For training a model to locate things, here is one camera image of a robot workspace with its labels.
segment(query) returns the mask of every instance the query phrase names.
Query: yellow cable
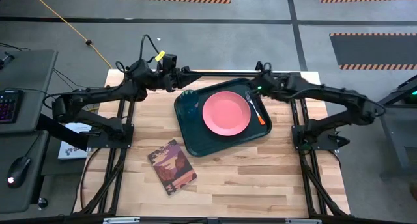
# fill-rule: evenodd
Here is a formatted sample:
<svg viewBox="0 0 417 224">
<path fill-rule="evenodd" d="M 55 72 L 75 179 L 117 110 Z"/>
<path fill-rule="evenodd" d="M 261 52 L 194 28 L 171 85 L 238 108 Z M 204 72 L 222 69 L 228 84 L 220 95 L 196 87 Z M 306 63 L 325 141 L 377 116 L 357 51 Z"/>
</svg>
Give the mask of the yellow cable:
<svg viewBox="0 0 417 224">
<path fill-rule="evenodd" d="M 77 32 L 77 34 L 79 34 L 84 41 L 88 41 L 88 39 L 86 39 L 76 28 L 74 28 L 70 23 L 68 23 L 62 16 L 60 16 L 56 11 L 54 11 L 51 7 L 49 7 L 45 2 L 43 2 L 43 0 L 39 0 L 46 8 L 48 8 L 51 12 L 53 12 L 56 16 L 59 17 L 59 19 L 61 19 L 63 22 L 65 22 L 69 27 L 71 27 L 72 30 L 74 30 L 75 32 Z M 100 58 L 106 62 L 106 64 L 109 66 L 109 68 L 113 68 L 112 65 L 109 63 L 109 61 L 106 60 L 106 58 L 103 57 L 103 55 L 97 50 L 97 48 L 94 47 L 93 44 L 89 44 L 90 47 L 92 47 L 95 52 L 97 53 L 98 56 L 100 56 Z"/>
<path fill-rule="evenodd" d="M 94 107 L 92 109 L 89 109 L 89 111 L 96 111 L 96 110 L 98 110 L 98 107 Z"/>
</svg>

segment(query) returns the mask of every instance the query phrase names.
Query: wooden tabletop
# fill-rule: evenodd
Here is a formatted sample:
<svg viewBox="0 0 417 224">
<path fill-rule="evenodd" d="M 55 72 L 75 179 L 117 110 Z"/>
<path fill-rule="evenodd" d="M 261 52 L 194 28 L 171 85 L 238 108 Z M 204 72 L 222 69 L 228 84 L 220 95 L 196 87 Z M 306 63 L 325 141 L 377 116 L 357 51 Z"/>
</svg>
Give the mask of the wooden tabletop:
<svg viewBox="0 0 417 224">
<path fill-rule="evenodd" d="M 320 83 L 317 72 L 301 74 L 311 83 Z M 118 85 L 122 78 L 123 74 L 118 70 L 110 70 L 106 85 Z M 233 78 L 202 77 L 186 89 L 200 89 Z M 293 118 L 288 104 L 263 98 L 273 123 L 268 135 L 196 158 L 184 148 L 174 112 L 173 103 L 180 93 L 148 91 L 147 99 L 136 104 L 133 118 L 135 132 L 124 166 L 118 216 L 308 216 L 300 160 L 291 139 Z M 306 101 L 310 118 L 321 119 L 327 116 L 324 102 L 312 99 Z M 118 106 L 118 101 L 100 104 L 99 115 L 115 117 Z M 168 197 L 147 155 L 167 145 L 172 139 L 179 142 L 197 173 L 197 179 Z M 101 150 L 87 170 L 83 188 L 85 203 L 103 183 L 108 154 L 109 150 Z M 317 151 L 317 159 L 323 186 L 340 208 L 349 213 L 338 161 L 327 151 Z M 319 210 L 317 192 L 312 189 L 312 193 L 316 210 Z M 78 210 L 79 199 L 74 211 Z"/>
</svg>

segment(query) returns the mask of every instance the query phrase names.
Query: desk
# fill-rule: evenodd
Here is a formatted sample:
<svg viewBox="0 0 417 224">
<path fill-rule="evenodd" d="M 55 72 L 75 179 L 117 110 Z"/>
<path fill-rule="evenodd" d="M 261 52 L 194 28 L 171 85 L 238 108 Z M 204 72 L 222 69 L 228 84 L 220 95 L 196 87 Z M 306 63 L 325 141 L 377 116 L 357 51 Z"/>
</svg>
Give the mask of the desk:
<svg viewBox="0 0 417 224">
<path fill-rule="evenodd" d="M 301 74 L 309 82 L 320 82 L 317 72 Z M 123 74 L 118 70 L 110 70 L 106 85 L 118 85 L 122 78 Z M 186 89 L 200 89 L 234 78 L 202 77 Z M 133 118 L 135 133 L 124 165 L 118 216 L 308 216 L 300 160 L 291 139 L 293 118 L 288 104 L 263 98 L 273 123 L 272 131 L 267 136 L 196 158 L 190 156 L 184 148 L 174 112 L 173 103 L 180 93 L 181 91 L 149 91 L 148 98 L 136 104 Z M 119 102 L 100 104 L 98 114 L 115 117 L 118 106 Z M 327 116 L 324 102 L 307 99 L 307 106 L 310 118 L 321 119 Z M 147 155 L 172 139 L 182 146 L 197 173 L 197 179 L 168 197 Z M 87 170 L 84 183 L 85 203 L 103 183 L 108 153 L 108 150 L 101 150 Z M 349 213 L 337 160 L 327 151 L 317 151 L 317 159 L 323 186 L 341 209 Z M 110 188 L 108 202 L 112 191 L 113 188 Z M 315 189 L 311 191 L 318 210 L 317 192 Z M 78 210 L 79 198 L 74 211 Z"/>
<path fill-rule="evenodd" d="M 31 159 L 25 182 L 19 188 L 9 188 L 6 183 L 8 168 L 13 161 L 29 150 Z M 48 144 L 49 135 L 46 131 L 0 135 L 0 214 L 26 211 L 30 203 L 37 203 L 42 177 L 40 167 Z"/>
<path fill-rule="evenodd" d="M 46 92 L 58 53 L 53 50 L 13 51 L 15 59 L 0 70 L 0 90 L 30 88 Z M 13 124 L 0 124 L 0 133 L 32 132 L 38 124 L 45 94 L 24 91 L 18 119 Z"/>
</svg>

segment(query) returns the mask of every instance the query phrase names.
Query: book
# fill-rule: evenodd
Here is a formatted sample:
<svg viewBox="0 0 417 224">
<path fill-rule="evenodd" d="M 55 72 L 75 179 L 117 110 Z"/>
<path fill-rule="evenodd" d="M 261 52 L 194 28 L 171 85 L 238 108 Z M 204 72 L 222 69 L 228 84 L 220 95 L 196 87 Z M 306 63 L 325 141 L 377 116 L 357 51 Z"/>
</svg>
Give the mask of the book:
<svg viewBox="0 0 417 224">
<path fill-rule="evenodd" d="M 68 123 L 65 125 L 65 127 L 76 133 L 89 132 L 91 130 L 91 126 L 83 123 Z M 90 148 L 87 148 L 87 151 L 83 151 L 81 149 L 69 145 L 67 142 L 62 141 L 61 147 L 59 148 L 58 159 L 68 160 L 86 158 L 90 150 Z"/>
<path fill-rule="evenodd" d="M 168 195 L 174 194 L 197 178 L 181 147 L 175 140 L 148 155 Z"/>
</svg>

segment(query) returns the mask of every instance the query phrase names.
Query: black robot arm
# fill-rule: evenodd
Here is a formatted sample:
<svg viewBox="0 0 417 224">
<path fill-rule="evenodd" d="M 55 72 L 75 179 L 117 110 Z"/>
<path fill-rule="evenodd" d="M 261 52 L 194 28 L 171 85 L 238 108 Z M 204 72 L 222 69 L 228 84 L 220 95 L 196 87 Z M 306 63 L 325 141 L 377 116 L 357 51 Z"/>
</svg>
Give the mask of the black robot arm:
<svg viewBox="0 0 417 224">
<path fill-rule="evenodd" d="M 302 140 L 312 144 L 320 134 L 347 124 L 372 124 L 383 107 L 371 101 L 363 94 L 353 90 L 337 89 L 325 85 L 315 85 L 307 82 L 298 73 L 274 75 L 271 69 L 266 70 L 261 62 L 256 70 L 260 73 L 252 81 L 252 88 L 263 96 L 289 102 L 293 99 L 313 98 L 325 102 L 341 104 L 346 111 L 331 115 L 321 120 L 310 119 L 303 128 Z"/>
<path fill-rule="evenodd" d="M 177 56 L 165 54 L 157 69 L 151 70 L 148 61 L 136 61 L 130 67 L 121 70 L 124 79 L 116 87 L 75 90 L 61 94 L 52 102 L 53 118 L 61 123 L 81 122 L 103 129 L 109 136 L 121 138 L 124 130 L 121 119 L 101 117 L 82 110 L 88 104 L 97 104 L 115 100 L 144 101 L 147 89 L 164 89 L 173 92 L 199 79 L 201 74 L 192 72 L 186 66 L 177 68 Z"/>
</svg>

